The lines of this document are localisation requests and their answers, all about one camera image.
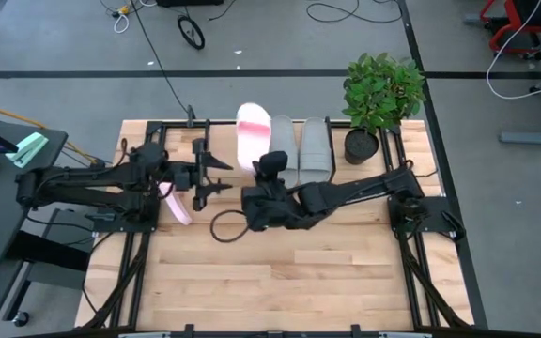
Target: black cable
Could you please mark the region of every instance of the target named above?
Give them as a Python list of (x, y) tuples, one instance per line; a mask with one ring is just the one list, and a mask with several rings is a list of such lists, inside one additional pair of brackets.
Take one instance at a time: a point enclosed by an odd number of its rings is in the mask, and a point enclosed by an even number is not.
[(79, 224), (74, 224), (74, 223), (59, 223), (59, 222), (45, 222), (45, 221), (40, 221), (40, 220), (35, 220), (34, 218), (26, 215), (26, 219), (28, 221), (32, 221), (34, 223), (38, 223), (38, 224), (44, 224), (44, 225), (60, 225), (60, 226), (71, 226), (71, 227), (75, 227), (75, 228), (78, 228), (78, 229), (83, 229), (87, 232), (93, 232), (91, 229), (85, 227), (85, 226), (82, 226), (82, 225), (79, 225)]
[(458, 217), (445, 210), (441, 212), (441, 216), (445, 221), (450, 224), (450, 226), (452, 226), (453, 231), (455, 232), (454, 238), (448, 236), (451, 240), (453, 240), (454, 242), (458, 242), (467, 236), (467, 229), (465, 229), (465, 226)]
[(61, 243), (62, 245), (67, 245), (67, 246), (70, 246), (70, 245), (75, 245), (75, 244), (86, 244), (88, 243), (89, 241), (93, 240), (92, 237), (88, 237), (88, 238), (83, 238), (83, 239), (79, 239), (79, 240), (76, 240), (76, 241), (73, 241), (73, 242), (69, 242), (69, 243)]
[(141, 5), (141, 7), (136, 8), (135, 5), (132, 5), (132, 11), (129, 10), (129, 14), (136, 13), (136, 12), (138, 12), (139, 10), (141, 10), (141, 8), (143, 8), (143, 7), (144, 7), (144, 6)]
[(224, 12), (221, 13), (221, 15), (215, 16), (214, 18), (208, 18), (208, 21), (214, 21), (214, 20), (216, 20), (216, 19), (221, 19), (221, 18), (226, 14), (226, 12), (229, 11), (229, 9), (231, 9), (231, 6), (233, 6), (233, 4), (235, 4), (236, 1), (237, 1), (237, 0), (231, 1), (231, 3), (229, 4), (229, 6), (228, 6), (227, 8), (224, 9)]
[[(134, 7), (134, 0), (131, 0), (131, 4)], [(147, 35), (146, 28), (143, 26), (143, 22), (141, 21), (141, 17), (139, 16), (139, 12), (135, 11), (135, 16), (137, 17), (137, 21), (139, 22), (139, 25), (141, 26), (141, 30), (143, 31), (143, 35), (146, 37), (147, 43), (149, 44), (149, 47), (151, 48), (151, 52), (154, 53), (154, 57), (156, 57), (156, 61), (158, 62), (158, 66), (160, 67), (160, 70), (162, 71), (162, 75), (164, 75), (164, 80), (166, 80), (166, 83), (168, 84), (168, 87), (170, 88), (170, 91), (175, 96), (175, 99), (177, 99), (178, 105), (183, 109), (183, 111), (189, 116), (189, 111), (183, 103), (178, 98), (177, 92), (175, 92), (175, 88), (170, 83), (170, 80), (168, 80), (168, 75), (166, 75), (166, 71), (164, 71), (164, 67), (162, 66), (162, 61), (160, 61), (160, 58), (158, 57), (158, 53), (156, 53), (156, 49), (154, 48), (153, 43), (151, 43), (151, 40), (149, 39), (149, 36)]]
[[(114, 233), (108, 233), (106, 236), (104, 236), (103, 238), (101, 238), (101, 240), (97, 243), (95, 243), (95, 245), (93, 246), (93, 248), (91, 249), (91, 253), (89, 254), (89, 258), (91, 257), (91, 255), (93, 254), (93, 252), (95, 252), (95, 249), (98, 248), (98, 246), (100, 246), (100, 244), (102, 244), (106, 239), (108, 239), (110, 236), (112, 236)], [(95, 308), (95, 306), (93, 305), (93, 302), (91, 301), (91, 299), (89, 298), (89, 295), (87, 295), (86, 293), (86, 290), (85, 290), (85, 283), (83, 283), (83, 295), (85, 296), (85, 299), (86, 299), (86, 302), (89, 304), (89, 307), (91, 308), (91, 310), (93, 310), (93, 313), (96, 314), (98, 312), (98, 310)]]
[[(354, 10), (352, 10), (352, 11), (348, 11), (346, 9), (339, 8), (339, 7), (333, 6), (333, 5), (327, 5), (327, 4), (323, 4), (323, 3), (314, 3), (314, 4), (309, 5), (306, 8), (306, 14), (308, 14), (308, 17), (310, 17), (312, 20), (320, 22), (320, 23), (339, 23), (339, 22), (341, 22), (341, 21), (343, 21), (343, 20), (345, 20), (345, 19), (347, 19), (349, 17), (354, 17), (356, 19), (359, 19), (359, 20), (362, 20), (362, 21), (365, 21), (365, 22), (368, 22), (368, 23), (394, 23), (394, 22), (399, 21), (400, 19), (402, 19), (402, 7), (400, 7), (400, 4), (397, 2), (397, 0), (383, 0), (383, 1), (373, 0), (373, 2), (375, 2), (377, 4), (385, 4), (385, 3), (389, 3), (389, 2), (394, 2), (398, 6), (398, 11), (400, 12), (400, 15), (398, 15), (398, 17), (395, 18), (395, 19), (385, 20), (385, 21), (372, 20), (372, 19), (362, 17), (360, 15), (356, 15), (356, 12), (358, 11), (358, 8), (361, 5), (361, 0), (356, 0), (356, 8)], [(323, 8), (334, 9), (334, 10), (346, 13), (346, 16), (342, 17), (342, 18), (339, 18), (339, 19), (332, 19), (332, 20), (319, 19), (318, 17), (315, 17), (314, 15), (312, 15), (310, 13), (310, 8), (314, 8), (314, 7), (323, 7)]]
[(89, 304), (89, 307), (91, 308), (91, 310), (93, 310), (94, 313), (97, 313), (97, 309), (95, 308), (95, 306), (93, 306), (93, 302), (91, 302), (91, 299), (90, 299), (89, 296), (86, 294), (86, 290), (85, 290), (85, 285), (84, 285), (84, 284), (83, 284), (83, 295), (85, 295), (86, 302)]
[(417, 220), (417, 223), (414, 225), (414, 227), (410, 231), (410, 234), (408, 236), (406, 236), (406, 241), (411, 239), (417, 233), (417, 231), (419, 231), (419, 227), (421, 226), (422, 222), (423, 222), (423, 220)]
[(97, 243), (95, 243), (95, 245), (93, 246), (93, 248), (91, 249), (91, 254), (93, 254), (93, 252), (95, 251), (95, 249), (97, 249), (106, 239), (108, 239), (110, 236), (112, 236), (114, 233), (108, 233), (106, 236), (102, 237), (100, 241), (98, 241)]
[(82, 163), (81, 161), (79, 161), (77, 158), (71, 156), (71, 155), (70, 155), (69, 153), (67, 153), (66, 151), (62, 150), (61, 152), (62, 152), (62, 154), (68, 156), (70, 159), (72, 159), (73, 161), (75, 161), (75, 162), (81, 164), (82, 166), (87, 167), (87, 168), (89, 167), (88, 164)]
[(162, 176), (160, 177), (160, 180), (158, 181), (158, 199), (160, 199), (161, 201), (163, 199), (165, 199), (166, 197), (170, 196), (170, 193), (173, 191), (173, 188), (175, 187), (175, 184), (174, 183), (170, 183), (170, 187), (168, 187), (168, 190), (166, 191), (165, 194), (163, 195), (160, 195), (160, 185), (164, 182), (164, 179), (166, 178), (166, 175), (170, 172), (170, 167), (168, 169), (166, 169), (163, 173), (162, 173)]
[(432, 172), (429, 173), (429, 174), (426, 174), (426, 175), (415, 175), (415, 177), (417, 177), (417, 178), (427, 178), (427, 177), (432, 177), (432, 176), (436, 175), (438, 172), (439, 172), (439, 170), (436, 169), (436, 170), (432, 171)]
[(111, 11), (113, 13), (118, 12), (118, 8), (111, 8), (111, 7), (107, 6), (106, 4), (103, 3), (103, 0), (100, 0), (100, 4), (105, 7), (106, 14), (108, 13), (108, 11)]
[(216, 220), (218, 220), (219, 217), (227, 214), (227, 213), (238, 213), (239, 215), (243, 215), (245, 216), (245, 213), (241, 210), (225, 210), (225, 211), (222, 211), (222, 212), (219, 212), (216, 214), (216, 216), (214, 216), (214, 218), (212, 218), (212, 221), (210, 221), (210, 233), (212, 234), (212, 238), (216, 239), (216, 241), (219, 241), (221, 243), (232, 243), (234, 241), (237, 241), (238, 239), (242, 238), (245, 234), (247, 234), (248, 230), (250, 230), (250, 228), (248, 227), (248, 224), (246, 222), (245, 224), (245, 229), (243, 229), (243, 231), (241, 231), (241, 233), (239, 235), (237, 235), (236, 237), (234, 238), (219, 238), (217, 235), (216, 235), (216, 232), (214, 232), (214, 225), (216, 224)]

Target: cable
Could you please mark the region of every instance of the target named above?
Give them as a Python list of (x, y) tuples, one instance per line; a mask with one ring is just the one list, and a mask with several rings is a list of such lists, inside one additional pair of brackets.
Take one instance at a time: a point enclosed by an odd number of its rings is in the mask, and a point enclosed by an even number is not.
[(62, 243), (62, 245), (70, 246), (70, 245), (74, 245), (74, 244), (86, 244), (91, 240), (93, 240), (93, 238), (88, 237), (88, 238), (79, 239), (79, 240), (76, 240), (76, 241), (73, 241), (73, 242), (70, 242), (70, 243)]
[(151, 48), (151, 52), (154, 53), (154, 57), (156, 58), (156, 61), (158, 62), (158, 66), (160, 66), (160, 70), (162, 71), (162, 75), (164, 75), (164, 80), (166, 80), (166, 83), (168, 84), (168, 87), (170, 88), (170, 91), (175, 96), (175, 99), (177, 99), (178, 105), (183, 109), (183, 111), (187, 114), (187, 116), (190, 115), (189, 111), (183, 103), (178, 98), (177, 93), (175, 92), (175, 88), (171, 85), (170, 80), (168, 80), (168, 75), (166, 75), (166, 71), (164, 71), (164, 67), (162, 66), (162, 61), (160, 61), (160, 58), (158, 57), (158, 53), (156, 53), (156, 49), (154, 48), (154, 45), (151, 43), (151, 40), (149, 39), (149, 36), (147, 35), (146, 28), (143, 26), (143, 22), (141, 21), (141, 17), (139, 16), (139, 13), (135, 11), (135, 15), (137, 16), (137, 21), (139, 22), (139, 25), (141, 26), (141, 30), (143, 31), (143, 35), (146, 37), (147, 43), (149, 44), (149, 47)]
[[(24, 116), (21, 116), (21, 115), (16, 115), (16, 114), (13, 114), (11, 112), (8, 112), (8, 111), (5, 111), (3, 109), (0, 108), (0, 114), (1, 115), (5, 115), (7, 117), (12, 117), (12, 118), (15, 118), (15, 119), (18, 119), (18, 120), (21, 120), (22, 122), (25, 122), (25, 123), (28, 123), (28, 124), (32, 124), (33, 126), (37, 126), (41, 129), (48, 129), (45, 125), (41, 124), (40, 122), (38, 121), (35, 121), (35, 120), (32, 120), (30, 118), (26, 118)], [(95, 163), (95, 160), (94, 159), (91, 159), (90, 157), (88, 157), (81, 149), (79, 149), (77, 146), (75, 146), (74, 144), (72, 144), (71, 142), (66, 142), (66, 144), (71, 147), (77, 154), (83, 156), (85, 159), (87, 159), (88, 161), (92, 162), (92, 163)]]
[(225, 211), (219, 212), (219, 213), (216, 214), (216, 216), (214, 216), (214, 218), (212, 218), (212, 221), (210, 221), (210, 233), (212, 234), (212, 238), (216, 239), (217, 241), (219, 241), (221, 243), (232, 243), (234, 241), (237, 241), (238, 239), (242, 238), (245, 234), (247, 234), (248, 230), (250, 230), (250, 228), (248, 227), (248, 224), (246, 222), (245, 229), (243, 229), (243, 231), (241, 231), (241, 233), (239, 235), (237, 235), (236, 237), (233, 237), (233, 238), (219, 238), (216, 235), (216, 232), (214, 231), (214, 225), (216, 224), (216, 220), (218, 220), (219, 217), (221, 217), (221, 216), (223, 216), (225, 214), (228, 214), (228, 213), (238, 213), (239, 215), (245, 216), (245, 213), (243, 211), (236, 210), (236, 209), (231, 209), (231, 210), (225, 210)]
[(425, 175), (415, 175), (415, 177), (417, 177), (417, 178), (427, 178), (427, 177), (432, 177), (432, 176), (436, 175), (438, 172), (439, 172), (439, 170), (436, 169), (436, 170), (432, 171), (432, 172), (429, 173), (429, 174), (425, 174)]
[[(358, 11), (358, 8), (361, 5), (361, 0), (356, 0), (356, 7), (352, 11), (348, 11), (348, 10), (345, 10), (343, 8), (339, 8), (337, 6), (327, 5), (327, 4), (323, 4), (323, 3), (310, 4), (306, 8), (306, 14), (308, 15), (308, 17), (310, 17), (310, 19), (312, 19), (314, 21), (317, 21), (317, 22), (320, 22), (320, 23), (339, 23), (339, 22), (341, 22), (341, 21), (343, 21), (343, 20), (345, 20), (345, 19), (347, 19), (349, 17), (354, 17), (356, 19), (359, 19), (359, 20), (362, 20), (362, 21), (365, 21), (365, 22), (368, 22), (368, 23), (394, 23), (394, 22), (402, 19), (402, 7), (400, 7), (400, 4), (397, 2), (397, 0), (384, 0), (384, 1), (373, 0), (373, 2), (377, 3), (377, 4), (385, 4), (385, 3), (389, 3), (389, 2), (394, 2), (398, 6), (398, 11), (400, 12), (400, 15), (398, 15), (398, 17), (395, 18), (395, 19), (385, 20), (385, 21), (372, 20), (372, 19), (362, 17), (360, 15), (356, 15), (356, 12)], [(318, 17), (315, 17), (314, 15), (312, 15), (312, 13), (310, 13), (310, 8), (314, 8), (314, 7), (323, 7), (323, 8), (334, 9), (334, 10), (346, 13), (346, 16), (342, 17), (342, 18), (339, 18), (339, 19), (333, 19), (333, 20), (319, 19)]]
[(154, 7), (154, 6), (158, 6), (158, 3), (154, 1), (153, 4), (147, 4), (147, 0), (144, 2), (143, 0), (139, 0), (139, 2), (141, 3), (142, 6), (145, 6), (145, 7)]
[(517, 32), (515, 32), (515, 34), (513, 34), (505, 43), (504, 45), (501, 47), (501, 49), (498, 51), (498, 53), (496, 54), (496, 57), (494, 57), (494, 60), (492, 61), (491, 65), (489, 65), (489, 68), (487, 69), (487, 72), (486, 72), (486, 81), (487, 81), (487, 85), (489, 86), (489, 90), (491, 90), (492, 93), (494, 93), (494, 95), (496, 95), (497, 97), (501, 98), (501, 99), (504, 99), (504, 100), (518, 100), (518, 99), (525, 99), (525, 98), (529, 98), (530, 96), (533, 96), (533, 95), (537, 95), (537, 94), (540, 94), (541, 93), (541, 89), (538, 90), (538, 91), (534, 91), (533, 93), (529, 93), (529, 94), (525, 94), (525, 95), (519, 95), (519, 96), (515, 96), (515, 97), (507, 97), (507, 96), (504, 96), (500, 93), (498, 93), (494, 87), (492, 86), (492, 83), (491, 81), (489, 80), (489, 73), (492, 71), (492, 69), (494, 68), (494, 65), (496, 65), (496, 61), (498, 61), (498, 58), (500, 57), (500, 55), (502, 54), (502, 52), (506, 49), (506, 46), (508, 46), (508, 43), (510, 41), (513, 40), (513, 38), (515, 38), (517, 36), (517, 34), (519, 34), (523, 28), (525, 28), (525, 26), (532, 20), (533, 18), (533, 15), (535, 15), (535, 13), (537, 12), (537, 10), (540, 8), (540, 5), (541, 5), (541, 0), (538, 0), (537, 2), (537, 5), (535, 6), (535, 8), (533, 9), (533, 12), (532, 14), (530, 14), (530, 16), (527, 18), (527, 21), (519, 28), (519, 30)]
[[(110, 236), (112, 236), (114, 233), (108, 233), (106, 236), (104, 236), (100, 241), (98, 241), (97, 243), (95, 243), (95, 245), (93, 246), (93, 248), (91, 249), (91, 253), (89, 254), (89, 258), (91, 257), (91, 255), (95, 252), (95, 249), (98, 248), (98, 246), (100, 246), (100, 244), (102, 244), (106, 239), (108, 239)], [(89, 295), (87, 295), (86, 293), (86, 289), (85, 289), (85, 283), (83, 283), (83, 295), (85, 296), (85, 299), (86, 299), (86, 302), (89, 304), (89, 307), (91, 308), (91, 310), (93, 310), (93, 313), (96, 314), (98, 312), (98, 310), (95, 308), (95, 306), (93, 305), (93, 302), (91, 301), (91, 299), (89, 298)]]
[(237, 1), (237, 0), (231, 1), (231, 3), (229, 4), (229, 6), (228, 6), (227, 8), (224, 9), (224, 12), (221, 13), (221, 15), (215, 16), (215, 17), (213, 17), (213, 18), (208, 18), (208, 21), (214, 21), (214, 20), (216, 20), (216, 19), (221, 19), (221, 18), (226, 14), (226, 12), (229, 11), (229, 9), (231, 9), (231, 6), (233, 6), (233, 4), (235, 4), (236, 1)]
[(68, 157), (69, 157), (69, 158), (71, 158), (71, 159), (72, 159), (73, 161), (75, 161), (75, 162), (77, 162), (77, 163), (81, 164), (82, 166), (84, 166), (84, 167), (87, 167), (87, 168), (89, 167), (89, 165), (88, 165), (88, 164), (84, 164), (84, 163), (82, 163), (81, 161), (79, 161), (79, 160), (78, 160), (77, 158), (75, 158), (75, 157), (71, 156), (71, 155), (70, 155), (69, 153), (67, 153), (66, 151), (62, 150), (61, 152), (62, 152), (62, 154), (64, 154), (64, 155), (68, 156)]
[(100, 0), (100, 4), (105, 7), (106, 14), (107, 14), (108, 11), (111, 11), (111, 12), (118, 11), (118, 8), (111, 8), (111, 7), (107, 6), (106, 4), (104, 4), (103, 0)]
[(91, 310), (93, 310), (94, 313), (97, 313), (97, 309), (95, 308), (95, 306), (93, 306), (93, 302), (91, 302), (91, 299), (90, 299), (89, 296), (86, 294), (86, 290), (85, 290), (85, 285), (84, 285), (84, 284), (83, 284), (83, 295), (85, 295), (86, 302), (89, 304), (89, 307), (91, 308)]
[(408, 236), (406, 236), (406, 241), (409, 241), (417, 233), (417, 231), (419, 231), (419, 227), (421, 226), (422, 222), (423, 222), (423, 220), (417, 220), (417, 222), (414, 225), (414, 227), (412, 228), (412, 230), (410, 230), (410, 234)]
[[(127, 22), (127, 24), (124, 26), (124, 28), (118, 29), (118, 24), (122, 21), (122, 19), (124, 19)], [(116, 22), (114, 23), (114, 32), (118, 34), (122, 34), (126, 32), (127, 29), (129, 29), (129, 25), (130, 25), (129, 18), (124, 14), (120, 14), (118, 19), (116, 19)]]
[(79, 225), (79, 224), (74, 224), (74, 223), (59, 223), (59, 222), (45, 222), (45, 221), (40, 221), (40, 220), (35, 220), (34, 218), (26, 215), (26, 219), (28, 221), (31, 221), (31, 222), (34, 222), (34, 223), (39, 223), (39, 224), (44, 224), (44, 225), (61, 225), (61, 226), (71, 226), (71, 227), (75, 227), (75, 228), (78, 228), (78, 229), (83, 229), (85, 230), (86, 232), (93, 232), (91, 229), (85, 227), (85, 226), (82, 226), (82, 225)]

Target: wooden table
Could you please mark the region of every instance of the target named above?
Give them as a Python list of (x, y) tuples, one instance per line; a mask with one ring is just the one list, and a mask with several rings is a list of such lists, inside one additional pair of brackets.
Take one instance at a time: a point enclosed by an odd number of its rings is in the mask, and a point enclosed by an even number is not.
[[(129, 146), (144, 142), (147, 121), (124, 121), (120, 139)], [(296, 136), (300, 137), (300, 124)], [(435, 163), (423, 121), (402, 125), (407, 157), (417, 175), (431, 173)], [(364, 164), (344, 160), (348, 129), (334, 129), (337, 171), (333, 182), (343, 183), (383, 174), (381, 150)], [(166, 149), (172, 160), (193, 161), (192, 140), (203, 129), (173, 129)], [(162, 204), (158, 230), (152, 235), (138, 317), (138, 330), (411, 330), (408, 296), (398, 243), (390, 229), (385, 198), (342, 207), (310, 231), (269, 229), (248, 233), (222, 244), (209, 233), (218, 212), (240, 208), (240, 186), (253, 185), (236, 159), (234, 125), (212, 125), (210, 151), (234, 171), (210, 170), (235, 188), (209, 198), (193, 224), (180, 224)], [(395, 146), (391, 146), (395, 156)], [(119, 142), (116, 158), (120, 156)], [(438, 175), (419, 178), (426, 195), (440, 195)], [(192, 192), (182, 198), (191, 205)], [(219, 219), (219, 236), (232, 237), (244, 226), (240, 215)], [(472, 323), (455, 244), (438, 234), (424, 234), (425, 250), (435, 286), (457, 314)], [(116, 285), (125, 235), (114, 234), (93, 253), (85, 289), (99, 307)], [(424, 324), (429, 323), (425, 296), (417, 283)], [(121, 324), (128, 316), (131, 288), (125, 294)], [(76, 325), (93, 315), (82, 299)]]

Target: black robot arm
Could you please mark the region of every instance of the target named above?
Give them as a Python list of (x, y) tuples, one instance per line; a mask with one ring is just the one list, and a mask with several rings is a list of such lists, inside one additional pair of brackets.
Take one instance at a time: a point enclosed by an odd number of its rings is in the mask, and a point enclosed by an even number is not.
[(272, 152), (255, 162), (256, 186), (241, 189), (241, 208), (250, 230), (281, 226), (310, 229), (339, 207), (386, 195), (401, 202), (411, 217), (424, 213), (418, 203), (424, 197), (423, 191), (407, 166), (344, 184), (308, 183), (288, 190), (277, 177), (286, 168), (286, 162), (287, 154), (283, 151)]
[[(133, 148), (129, 161), (112, 168), (39, 168), (18, 175), (16, 199), (23, 207), (43, 207), (54, 202), (106, 207), (124, 218), (139, 222), (152, 215), (160, 203), (158, 186), (170, 182), (177, 191), (195, 187), (193, 209), (206, 206), (207, 197), (231, 186), (208, 178), (208, 168), (230, 170), (231, 166), (215, 159), (205, 150), (205, 141), (193, 141), (195, 163), (168, 161), (167, 152), (158, 144), (147, 143)], [(120, 192), (90, 188), (116, 187)]]

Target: concrete floor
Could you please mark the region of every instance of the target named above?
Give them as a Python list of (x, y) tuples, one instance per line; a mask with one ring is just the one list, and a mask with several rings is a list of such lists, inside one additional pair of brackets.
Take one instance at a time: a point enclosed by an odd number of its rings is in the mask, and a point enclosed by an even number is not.
[[(120, 0), (107, 0), (111, 6)], [(348, 6), (333, 1), (338, 6)], [(308, 1), (242, 0), (217, 21), (220, 7), (190, 8), (207, 47), (189, 47), (166, 8), (140, 11), (166, 69), (344, 69), (359, 54), (410, 56), (401, 22), (348, 19), (316, 23)], [(492, 60), (487, 33), (463, 25), (483, 0), (407, 0), (425, 70), (485, 71)], [(13, 0), (0, 13), (0, 71), (148, 70), (155, 61), (135, 16), (122, 35), (94, 0)], [(395, 4), (362, 1), (360, 14), (397, 16)], [(319, 10), (318, 16), (337, 17)], [(496, 71), (534, 72), (541, 62), (505, 57)], [(198, 117), (230, 118), (255, 101), (272, 115), (339, 117), (340, 77), (173, 78), (178, 95)], [(505, 94), (534, 81), (498, 80)], [(499, 131), (541, 131), (541, 95), (500, 100), (482, 80), (430, 79), (429, 87), (468, 229), (478, 284), (492, 329), (541, 332), (541, 146), (506, 146)], [(64, 129), (88, 152), (111, 160), (123, 119), (182, 118), (163, 78), (0, 79), (0, 107)], [(61, 163), (72, 161), (61, 158)], [(34, 231), (38, 228), (28, 224)], [(32, 320), (17, 329), (0, 322), (0, 337), (68, 330), (80, 293), (34, 285), (23, 310)]]

